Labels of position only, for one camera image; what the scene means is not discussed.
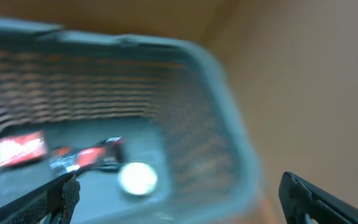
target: basket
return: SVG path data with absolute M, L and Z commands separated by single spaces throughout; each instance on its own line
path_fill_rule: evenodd
M 158 190 L 141 201 L 117 193 L 111 174 L 81 178 L 72 223 L 204 223 L 248 211 L 259 170 L 241 124 L 219 64 L 195 44 L 0 18 L 0 135 L 43 129 L 48 144 L 79 146 L 124 136 L 130 160 L 157 170 Z M 29 175 L 53 178 L 31 172 L 1 175 L 22 178 L 17 189 Z

